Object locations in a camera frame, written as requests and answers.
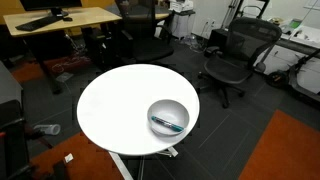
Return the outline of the black mesh office chair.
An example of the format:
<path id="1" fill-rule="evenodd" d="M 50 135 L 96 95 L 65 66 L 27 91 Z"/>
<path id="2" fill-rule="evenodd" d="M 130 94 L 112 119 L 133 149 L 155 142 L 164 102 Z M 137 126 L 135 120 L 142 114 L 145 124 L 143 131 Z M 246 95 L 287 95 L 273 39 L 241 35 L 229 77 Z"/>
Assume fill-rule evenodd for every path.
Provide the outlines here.
<path id="1" fill-rule="evenodd" d="M 245 95 L 237 85 L 252 76 L 258 56 L 272 47 L 281 34 L 281 29 L 268 21 L 241 17 L 229 24 L 227 40 L 222 48 L 208 48 L 210 55 L 204 63 L 205 73 L 200 72 L 198 77 L 212 79 L 223 92 L 223 108 L 230 105 L 227 88 L 237 91 L 240 97 Z"/>

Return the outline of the black keyboard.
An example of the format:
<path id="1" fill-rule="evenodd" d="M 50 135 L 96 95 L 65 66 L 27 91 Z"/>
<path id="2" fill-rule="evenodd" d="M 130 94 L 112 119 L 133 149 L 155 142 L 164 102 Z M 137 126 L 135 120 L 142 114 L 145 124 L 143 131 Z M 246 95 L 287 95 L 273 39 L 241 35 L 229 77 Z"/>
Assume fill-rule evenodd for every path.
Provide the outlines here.
<path id="1" fill-rule="evenodd" d="M 38 20 L 30 21 L 28 23 L 24 23 L 21 25 L 16 26 L 17 30 L 21 31 L 34 31 L 37 29 L 40 29 L 42 27 L 45 27 L 47 25 L 53 24 L 55 22 L 58 22 L 62 20 L 62 17 L 56 17 L 56 16 L 47 16 L 44 18 L 40 18 Z"/>

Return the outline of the grey bowl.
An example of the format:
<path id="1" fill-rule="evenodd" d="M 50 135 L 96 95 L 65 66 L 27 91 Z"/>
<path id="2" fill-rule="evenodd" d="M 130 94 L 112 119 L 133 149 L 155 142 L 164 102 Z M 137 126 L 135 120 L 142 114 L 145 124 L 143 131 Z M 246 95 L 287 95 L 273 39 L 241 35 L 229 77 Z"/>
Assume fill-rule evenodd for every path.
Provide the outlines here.
<path id="1" fill-rule="evenodd" d="M 179 102 L 169 99 L 163 99 L 154 102 L 147 111 L 147 119 L 150 128 L 157 134 L 163 136 L 176 136 L 182 132 L 175 132 L 162 124 L 151 120 L 151 116 L 156 116 L 165 121 L 181 126 L 184 130 L 189 124 L 189 113 L 187 109 Z"/>

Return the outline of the wooden desk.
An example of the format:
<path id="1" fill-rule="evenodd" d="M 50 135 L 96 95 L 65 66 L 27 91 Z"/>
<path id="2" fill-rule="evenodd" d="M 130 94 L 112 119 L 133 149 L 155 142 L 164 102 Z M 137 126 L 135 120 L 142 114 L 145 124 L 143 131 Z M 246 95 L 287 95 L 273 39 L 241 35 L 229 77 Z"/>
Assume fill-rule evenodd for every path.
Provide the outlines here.
<path id="1" fill-rule="evenodd" d="M 10 14 L 3 16 L 12 37 L 24 40 L 26 46 L 39 63 L 53 94 L 62 92 L 61 86 L 48 70 L 45 61 L 68 56 L 72 46 L 65 38 L 65 31 L 71 28 L 99 24 L 106 27 L 109 22 L 121 19 L 101 7 L 53 8 L 49 11 Z"/>

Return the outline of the black electric scooter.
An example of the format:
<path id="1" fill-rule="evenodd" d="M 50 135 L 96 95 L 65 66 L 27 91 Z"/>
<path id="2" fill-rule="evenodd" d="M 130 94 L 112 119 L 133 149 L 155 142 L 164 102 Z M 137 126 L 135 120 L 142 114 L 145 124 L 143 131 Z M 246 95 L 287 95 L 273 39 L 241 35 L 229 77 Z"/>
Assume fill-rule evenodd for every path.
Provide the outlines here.
<path id="1" fill-rule="evenodd" d="M 319 53 L 320 49 L 316 49 L 310 55 L 299 58 L 297 63 L 289 66 L 287 70 L 271 72 L 266 76 L 267 84 L 275 88 L 288 88 L 299 99 L 318 106 L 320 104 L 320 95 L 302 85 L 301 71 L 302 67 Z"/>

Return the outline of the clear plastic cup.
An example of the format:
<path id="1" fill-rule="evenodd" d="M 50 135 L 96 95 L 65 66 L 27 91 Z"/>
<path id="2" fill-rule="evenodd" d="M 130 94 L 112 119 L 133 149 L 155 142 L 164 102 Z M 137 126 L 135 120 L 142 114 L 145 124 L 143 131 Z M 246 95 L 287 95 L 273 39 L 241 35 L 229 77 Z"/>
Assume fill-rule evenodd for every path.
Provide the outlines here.
<path id="1" fill-rule="evenodd" d="M 36 125 L 35 129 L 40 130 L 46 135 L 58 135 L 61 126 L 59 124 Z"/>

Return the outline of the black computer monitor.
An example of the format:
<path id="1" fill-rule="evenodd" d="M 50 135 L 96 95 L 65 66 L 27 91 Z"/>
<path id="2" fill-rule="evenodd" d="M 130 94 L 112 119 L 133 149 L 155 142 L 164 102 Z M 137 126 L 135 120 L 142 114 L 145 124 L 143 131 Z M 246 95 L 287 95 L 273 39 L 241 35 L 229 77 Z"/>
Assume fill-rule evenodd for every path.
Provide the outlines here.
<path id="1" fill-rule="evenodd" d="M 20 0 L 25 11 L 49 10 L 53 16 L 67 16 L 63 8 L 81 7 L 81 0 Z"/>

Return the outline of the round white table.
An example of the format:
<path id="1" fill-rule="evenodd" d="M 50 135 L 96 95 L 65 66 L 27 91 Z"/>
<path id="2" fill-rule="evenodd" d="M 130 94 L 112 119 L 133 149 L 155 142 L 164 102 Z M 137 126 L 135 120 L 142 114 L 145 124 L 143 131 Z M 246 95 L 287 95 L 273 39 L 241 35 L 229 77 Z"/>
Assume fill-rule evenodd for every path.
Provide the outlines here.
<path id="1" fill-rule="evenodd" d="M 189 124 L 181 134 L 162 136 L 151 130 L 147 111 L 163 99 L 187 109 Z M 87 85 L 77 104 L 78 124 L 89 140 L 108 152 L 140 159 L 139 180 L 147 180 L 147 157 L 183 141 L 199 113 L 200 100 L 192 84 L 171 69 L 151 64 L 125 65 L 101 74 Z"/>

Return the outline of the teal marker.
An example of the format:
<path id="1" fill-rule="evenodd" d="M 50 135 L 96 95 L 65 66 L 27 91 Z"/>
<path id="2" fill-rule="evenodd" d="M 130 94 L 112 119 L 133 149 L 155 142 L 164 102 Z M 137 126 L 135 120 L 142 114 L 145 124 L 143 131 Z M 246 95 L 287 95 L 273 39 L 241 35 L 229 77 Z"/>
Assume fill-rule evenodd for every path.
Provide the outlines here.
<path id="1" fill-rule="evenodd" d="M 169 128 L 169 129 L 171 129 L 171 130 L 173 130 L 175 132 L 182 132 L 184 130 L 183 127 L 175 125 L 175 124 L 170 123 L 168 121 L 165 121 L 165 120 L 163 120 L 161 118 L 158 118 L 156 116 L 151 116 L 151 120 L 154 121 L 154 122 L 157 122 L 159 124 L 162 124 L 163 126 Z"/>

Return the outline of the black computer mouse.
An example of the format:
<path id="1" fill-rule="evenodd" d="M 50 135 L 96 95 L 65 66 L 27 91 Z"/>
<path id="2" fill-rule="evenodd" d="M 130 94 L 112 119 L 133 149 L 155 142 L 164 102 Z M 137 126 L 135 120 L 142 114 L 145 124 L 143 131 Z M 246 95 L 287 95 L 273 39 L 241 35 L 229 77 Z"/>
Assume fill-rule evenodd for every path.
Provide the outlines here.
<path id="1" fill-rule="evenodd" d="M 73 19 L 71 17 L 64 17 L 63 21 L 71 22 L 71 21 L 73 21 Z"/>

